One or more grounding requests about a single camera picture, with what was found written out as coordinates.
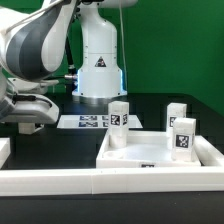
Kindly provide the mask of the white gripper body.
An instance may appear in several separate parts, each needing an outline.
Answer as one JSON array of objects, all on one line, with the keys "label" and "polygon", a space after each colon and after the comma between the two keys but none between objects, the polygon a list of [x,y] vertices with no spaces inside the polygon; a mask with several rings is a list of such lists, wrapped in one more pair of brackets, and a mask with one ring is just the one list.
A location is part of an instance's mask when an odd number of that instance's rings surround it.
[{"label": "white gripper body", "polygon": [[1,79],[1,121],[13,123],[53,124],[59,108],[43,96],[47,82],[36,83],[19,78]]}]

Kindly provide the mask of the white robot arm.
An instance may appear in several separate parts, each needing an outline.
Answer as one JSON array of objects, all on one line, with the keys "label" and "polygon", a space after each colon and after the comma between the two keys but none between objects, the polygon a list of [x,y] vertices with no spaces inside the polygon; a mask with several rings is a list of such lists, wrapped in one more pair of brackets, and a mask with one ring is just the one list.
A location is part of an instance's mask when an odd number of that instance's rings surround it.
[{"label": "white robot arm", "polygon": [[46,84],[60,67],[69,27],[81,23],[83,65],[72,95],[91,100],[125,96],[117,65],[117,30],[100,8],[130,7],[138,0],[44,0],[27,14],[0,6],[0,122],[52,124],[59,108],[47,97],[18,88],[3,73],[29,85]]}]

